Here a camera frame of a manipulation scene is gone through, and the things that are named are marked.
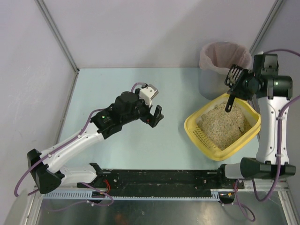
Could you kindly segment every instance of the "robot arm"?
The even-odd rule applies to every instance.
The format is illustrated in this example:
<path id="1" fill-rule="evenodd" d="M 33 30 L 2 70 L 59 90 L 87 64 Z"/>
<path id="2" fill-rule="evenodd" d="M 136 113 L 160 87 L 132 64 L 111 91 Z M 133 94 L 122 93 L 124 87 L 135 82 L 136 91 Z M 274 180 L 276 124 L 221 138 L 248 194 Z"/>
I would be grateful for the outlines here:
<path id="1" fill-rule="evenodd" d="M 293 81 L 289 76 L 278 75 L 276 54 L 261 54 L 254 58 L 253 71 L 233 65 L 225 84 L 230 87 L 225 110 L 230 112 L 235 98 L 258 99 L 261 114 L 260 142 L 256 158 L 243 158 L 240 163 L 222 165 L 224 175 L 231 179 L 273 179 L 280 157 L 280 177 L 293 176 L 295 166 L 289 165 L 286 150 L 286 118 L 288 107 L 280 118 L 280 110 L 292 98 Z M 278 140 L 278 122 L 281 120 L 281 140 Z"/>
<path id="2" fill-rule="evenodd" d="M 36 149 L 28 152 L 29 168 L 45 158 L 30 172 L 40 193 L 49 193 L 61 184 L 91 183 L 100 176 L 101 169 L 95 163 L 76 168 L 68 168 L 64 164 L 87 147 L 121 131 L 123 125 L 134 120 L 140 119 L 154 128 L 164 117 L 159 105 L 154 115 L 150 113 L 152 100 L 157 94 L 158 90 L 151 84 L 136 89 L 135 93 L 123 92 L 109 107 L 98 110 L 95 116 L 90 115 L 84 128 L 68 139 L 41 152 Z"/>

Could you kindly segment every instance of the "yellow basket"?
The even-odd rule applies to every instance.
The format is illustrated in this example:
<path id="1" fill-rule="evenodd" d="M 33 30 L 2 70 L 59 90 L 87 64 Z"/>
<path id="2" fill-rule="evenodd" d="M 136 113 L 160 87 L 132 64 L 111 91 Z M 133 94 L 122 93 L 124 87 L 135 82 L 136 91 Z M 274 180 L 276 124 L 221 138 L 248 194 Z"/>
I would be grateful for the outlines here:
<path id="1" fill-rule="evenodd" d="M 203 114 L 212 110 L 215 105 L 218 105 L 225 101 L 227 102 L 228 98 L 228 94 L 223 94 L 220 97 L 217 97 L 216 99 L 209 102 L 206 106 L 189 116 L 184 123 L 184 129 L 192 142 L 207 157 L 215 161 L 223 161 L 232 156 L 243 146 L 245 146 L 252 138 L 254 138 L 261 128 L 260 114 L 258 114 L 251 107 L 251 105 L 247 103 L 247 101 L 236 98 L 234 101 L 235 104 L 242 110 L 252 128 L 226 149 L 221 150 L 219 147 L 217 147 L 198 127 L 197 123 L 199 122 Z"/>

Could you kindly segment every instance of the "wood shavings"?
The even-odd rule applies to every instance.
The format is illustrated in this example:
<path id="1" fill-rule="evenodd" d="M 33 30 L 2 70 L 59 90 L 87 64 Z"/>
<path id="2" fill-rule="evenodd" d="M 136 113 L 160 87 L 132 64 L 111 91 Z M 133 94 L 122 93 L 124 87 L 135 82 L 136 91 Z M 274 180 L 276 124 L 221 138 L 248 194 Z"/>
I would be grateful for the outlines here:
<path id="1" fill-rule="evenodd" d="M 216 105 L 214 109 L 202 115 L 198 122 L 199 128 L 221 150 L 251 129 L 251 125 L 236 104 L 233 104 L 230 112 L 225 112 L 225 107 L 226 102 Z"/>

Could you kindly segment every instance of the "gray wall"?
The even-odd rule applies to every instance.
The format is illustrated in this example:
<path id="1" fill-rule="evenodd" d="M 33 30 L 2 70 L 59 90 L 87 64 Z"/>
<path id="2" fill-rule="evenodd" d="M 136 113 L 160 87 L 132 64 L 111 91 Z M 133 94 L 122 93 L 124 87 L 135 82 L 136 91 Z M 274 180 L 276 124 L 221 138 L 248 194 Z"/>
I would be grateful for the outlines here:
<path id="1" fill-rule="evenodd" d="M 288 48 L 300 52 L 300 1 L 288 0 L 274 21 L 270 31 L 257 49 L 266 51 Z M 293 79 L 293 96 L 300 94 L 300 58 L 278 52 L 279 73 Z M 296 175 L 288 179 L 294 201 L 300 211 L 300 101 L 289 109 L 287 121 L 287 151 L 290 164 L 297 167 Z"/>
<path id="2" fill-rule="evenodd" d="M 75 76 L 33 0 L 0 7 L 0 224 L 27 167 L 26 153 L 54 144 Z M 33 189 L 28 177 L 23 188 Z"/>
<path id="3" fill-rule="evenodd" d="M 79 68 L 197 67 L 201 47 L 250 48 L 275 0 L 45 0 Z"/>

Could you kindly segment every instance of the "trash can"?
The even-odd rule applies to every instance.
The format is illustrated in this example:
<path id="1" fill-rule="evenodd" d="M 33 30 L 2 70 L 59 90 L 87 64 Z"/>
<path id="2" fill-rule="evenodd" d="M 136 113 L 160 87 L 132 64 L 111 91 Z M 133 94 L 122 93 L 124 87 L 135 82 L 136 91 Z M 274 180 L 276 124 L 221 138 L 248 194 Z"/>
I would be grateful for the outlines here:
<path id="1" fill-rule="evenodd" d="M 232 64 L 251 68 L 252 56 L 245 46 L 214 42 L 202 48 L 199 62 L 199 92 L 202 96 L 213 100 L 229 90 L 224 81 Z"/>

